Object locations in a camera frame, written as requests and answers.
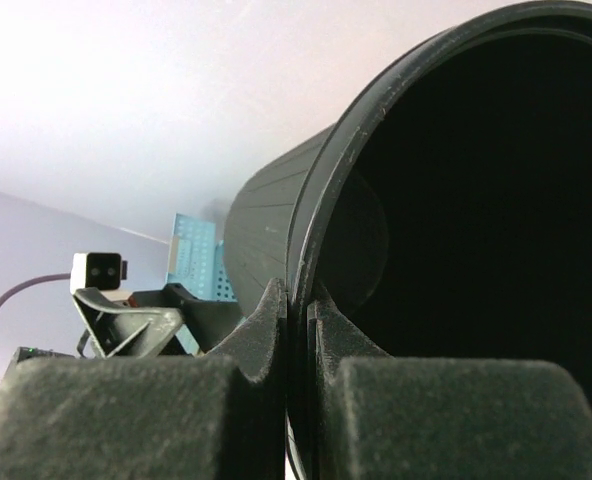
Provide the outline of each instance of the black foam pad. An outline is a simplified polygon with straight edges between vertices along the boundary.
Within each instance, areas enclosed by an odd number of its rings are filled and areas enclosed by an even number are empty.
[[[257,393],[228,357],[23,362],[0,385],[0,479],[267,478],[284,417]]]
[[[592,412],[556,365],[347,358],[328,388],[336,478],[592,478]]]

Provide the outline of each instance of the white ceiling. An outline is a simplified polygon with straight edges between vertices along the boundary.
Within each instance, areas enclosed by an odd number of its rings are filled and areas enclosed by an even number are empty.
[[[509,0],[0,0],[0,192],[166,240]]]

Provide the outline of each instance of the light purple wall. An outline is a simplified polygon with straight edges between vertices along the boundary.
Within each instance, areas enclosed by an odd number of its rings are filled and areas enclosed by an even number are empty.
[[[121,253],[129,261],[126,289],[161,288],[167,248],[160,242],[0,194],[0,295],[31,277],[68,272],[72,255],[85,251]],[[73,354],[82,331],[68,282],[19,293],[0,310],[0,378],[17,347]]]

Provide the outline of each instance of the teal perforated box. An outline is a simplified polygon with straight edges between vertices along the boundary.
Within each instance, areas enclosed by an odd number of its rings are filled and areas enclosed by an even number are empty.
[[[235,302],[223,265],[223,242],[216,244],[216,225],[176,214],[169,248],[167,283],[180,283],[203,300]],[[183,327],[177,335],[187,353],[196,354],[198,344]]]

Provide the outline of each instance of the teal plastic crate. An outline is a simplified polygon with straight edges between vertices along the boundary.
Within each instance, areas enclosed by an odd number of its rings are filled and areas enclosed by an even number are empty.
[[[202,300],[235,302],[223,264],[223,242],[216,244],[216,225],[176,214],[169,249],[167,283],[180,283]],[[198,344],[187,327],[178,339],[187,353],[196,354]]]

